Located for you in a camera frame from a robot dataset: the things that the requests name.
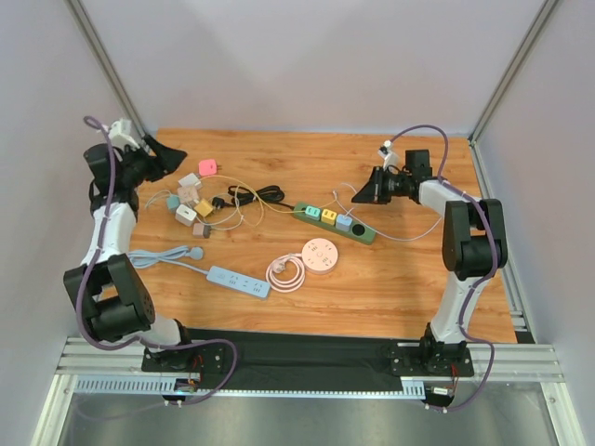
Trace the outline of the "beige patterned cube charger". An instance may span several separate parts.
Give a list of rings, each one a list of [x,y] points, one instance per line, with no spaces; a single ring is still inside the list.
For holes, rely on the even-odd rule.
[[[177,196],[182,204],[188,205],[190,207],[193,207],[200,202],[198,189],[196,189],[194,186],[179,187],[177,190]]]

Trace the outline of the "orange charger plug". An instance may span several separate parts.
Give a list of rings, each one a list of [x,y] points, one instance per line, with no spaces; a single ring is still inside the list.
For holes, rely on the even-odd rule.
[[[208,217],[214,212],[214,206],[206,199],[201,199],[195,206],[194,211],[201,217]]]

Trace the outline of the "light blue power strip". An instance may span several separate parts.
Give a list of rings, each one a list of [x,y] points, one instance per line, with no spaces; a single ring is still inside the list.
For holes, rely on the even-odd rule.
[[[209,282],[226,289],[251,295],[261,300],[268,298],[271,291],[271,285],[268,282],[217,266],[212,266],[209,270],[206,270],[185,262],[185,259],[201,260],[203,256],[204,251],[202,248],[186,245],[162,252],[139,249],[128,254],[132,265],[136,269],[147,269],[160,263],[180,266],[203,274]]]

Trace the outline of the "green power strip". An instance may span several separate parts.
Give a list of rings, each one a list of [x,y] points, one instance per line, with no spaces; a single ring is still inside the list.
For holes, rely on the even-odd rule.
[[[371,245],[376,238],[374,230],[362,223],[355,222],[350,216],[339,214],[328,208],[298,202],[294,207],[293,217],[365,245]]]

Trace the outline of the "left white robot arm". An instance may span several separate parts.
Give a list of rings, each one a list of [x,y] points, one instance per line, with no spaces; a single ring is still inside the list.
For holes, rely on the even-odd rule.
[[[177,320],[160,316],[128,256],[139,219],[137,188],[174,173],[186,151],[146,135],[143,147],[97,144],[84,153],[93,175],[89,185],[94,231],[89,250],[63,283],[81,335],[96,348],[116,350],[135,341],[154,350],[183,349],[191,340]]]

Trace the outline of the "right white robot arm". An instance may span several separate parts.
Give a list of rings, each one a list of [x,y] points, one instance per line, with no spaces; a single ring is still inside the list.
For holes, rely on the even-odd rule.
[[[477,340],[468,329],[479,297],[508,261],[502,203],[473,197],[434,175],[427,150],[407,151],[397,170],[389,142],[378,153],[383,165],[373,168],[351,201],[387,204],[393,197],[407,197],[442,218],[442,256],[449,275],[439,309],[420,339],[419,355],[425,361],[460,359],[466,344]]]

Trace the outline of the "white charger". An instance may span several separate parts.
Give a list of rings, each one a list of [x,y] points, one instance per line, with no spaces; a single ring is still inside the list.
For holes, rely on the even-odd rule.
[[[197,213],[185,204],[178,206],[175,212],[175,219],[177,222],[183,224],[186,227],[190,227],[197,218]]]

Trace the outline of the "brown pink charger plug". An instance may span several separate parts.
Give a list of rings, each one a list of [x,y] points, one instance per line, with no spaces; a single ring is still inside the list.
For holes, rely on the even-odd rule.
[[[192,236],[199,239],[208,239],[211,236],[212,228],[204,223],[194,223],[192,226]]]

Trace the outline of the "pink round power strip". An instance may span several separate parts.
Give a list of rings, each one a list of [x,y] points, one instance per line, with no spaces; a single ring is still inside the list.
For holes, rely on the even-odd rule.
[[[265,272],[266,282],[271,289],[282,294],[297,291],[306,281],[307,274],[325,275],[332,272],[338,263],[338,249],[329,240],[315,238],[306,242],[301,251],[275,258]],[[287,265],[292,265],[295,274],[282,279]]]

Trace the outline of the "light blue small charger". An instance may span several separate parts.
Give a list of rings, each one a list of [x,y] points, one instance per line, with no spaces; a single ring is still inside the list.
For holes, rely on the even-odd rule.
[[[169,212],[175,212],[180,206],[180,200],[177,195],[170,195],[166,199],[166,206]]]

